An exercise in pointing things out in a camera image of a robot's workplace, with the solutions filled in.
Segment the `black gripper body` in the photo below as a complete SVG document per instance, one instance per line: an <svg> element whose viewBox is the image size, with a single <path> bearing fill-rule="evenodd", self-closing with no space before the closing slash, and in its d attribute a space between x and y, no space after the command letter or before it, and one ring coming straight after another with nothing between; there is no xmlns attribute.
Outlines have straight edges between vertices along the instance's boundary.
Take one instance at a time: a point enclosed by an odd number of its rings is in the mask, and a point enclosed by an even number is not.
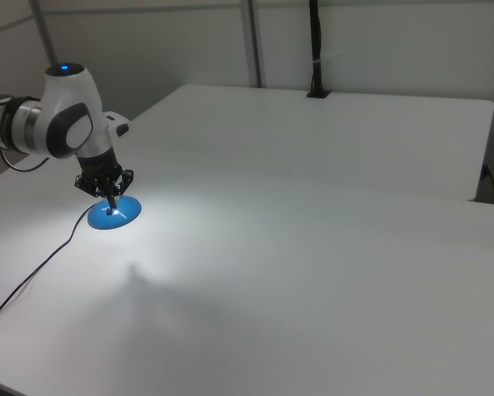
<svg viewBox="0 0 494 396"><path fill-rule="evenodd" d="M116 183L118 196L123 195L134 180L134 172L122 168L113 148L95 157L78 157L78 163L82 172L77 175L75 186L91 196L102 197L99 186L105 179Z"/></svg>

